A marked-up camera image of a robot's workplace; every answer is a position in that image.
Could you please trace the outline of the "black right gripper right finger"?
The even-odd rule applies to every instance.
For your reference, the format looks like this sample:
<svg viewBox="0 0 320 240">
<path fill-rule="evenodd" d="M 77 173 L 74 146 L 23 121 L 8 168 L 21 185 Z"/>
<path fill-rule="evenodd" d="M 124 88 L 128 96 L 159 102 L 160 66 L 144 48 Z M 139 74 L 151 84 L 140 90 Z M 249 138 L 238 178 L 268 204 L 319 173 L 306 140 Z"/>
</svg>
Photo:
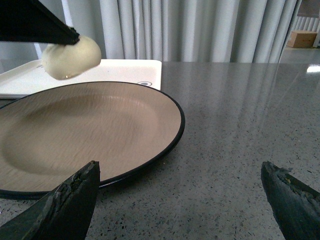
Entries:
<svg viewBox="0 0 320 240">
<path fill-rule="evenodd" d="M 269 161 L 261 181 L 274 218 L 286 240 L 320 238 L 320 193 Z"/>
</svg>

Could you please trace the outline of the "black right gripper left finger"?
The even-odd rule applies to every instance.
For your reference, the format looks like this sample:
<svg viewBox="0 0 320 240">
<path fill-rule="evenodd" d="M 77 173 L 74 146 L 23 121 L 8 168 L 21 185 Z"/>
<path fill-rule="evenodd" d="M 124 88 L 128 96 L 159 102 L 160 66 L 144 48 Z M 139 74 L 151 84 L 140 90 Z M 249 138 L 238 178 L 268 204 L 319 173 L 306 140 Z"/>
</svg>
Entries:
<svg viewBox="0 0 320 240">
<path fill-rule="evenodd" d="M 91 161 L 0 227 L 2 240 L 83 240 L 96 205 L 100 166 Z"/>
</svg>

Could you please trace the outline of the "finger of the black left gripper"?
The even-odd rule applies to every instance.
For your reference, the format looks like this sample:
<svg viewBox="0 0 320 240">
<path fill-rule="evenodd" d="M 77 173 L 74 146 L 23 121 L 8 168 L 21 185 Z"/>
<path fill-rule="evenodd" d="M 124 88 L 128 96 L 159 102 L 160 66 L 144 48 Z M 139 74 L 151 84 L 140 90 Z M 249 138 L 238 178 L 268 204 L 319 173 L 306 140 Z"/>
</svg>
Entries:
<svg viewBox="0 0 320 240">
<path fill-rule="evenodd" d="M 0 40 L 75 45 L 80 40 L 80 34 L 38 0 L 2 0 Z"/>
</svg>

